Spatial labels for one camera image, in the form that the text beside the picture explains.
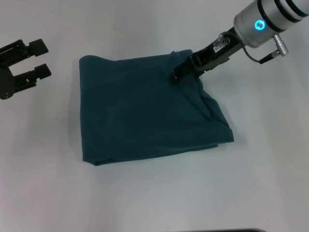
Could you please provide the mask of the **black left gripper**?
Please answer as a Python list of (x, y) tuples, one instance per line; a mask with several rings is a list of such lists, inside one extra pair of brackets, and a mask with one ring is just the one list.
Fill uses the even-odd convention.
[(48, 48), (42, 39), (29, 43), (18, 40), (0, 49), (0, 99), (6, 100), (18, 91), (36, 86), (37, 79), (51, 76), (46, 64), (35, 67), (34, 70), (14, 76), (9, 67), (31, 56), (40, 56), (48, 53)]

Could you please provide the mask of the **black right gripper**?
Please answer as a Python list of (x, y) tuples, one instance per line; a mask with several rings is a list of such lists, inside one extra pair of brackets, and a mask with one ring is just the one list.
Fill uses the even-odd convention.
[[(209, 45), (202, 56), (202, 64), (204, 71), (210, 71), (220, 64), (229, 61), (230, 56), (242, 49), (240, 39), (238, 38), (235, 29), (232, 27), (228, 31), (222, 33), (224, 38), (229, 39), (229, 44), (225, 46), (214, 47)], [(192, 50), (183, 50), (176, 52), (181, 63), (171, 71), (171, 82), (179, 83), (180, 80), (192, 74), (195, 78), (200, 77), (203, 71), (196, 71), (191, 62)]]

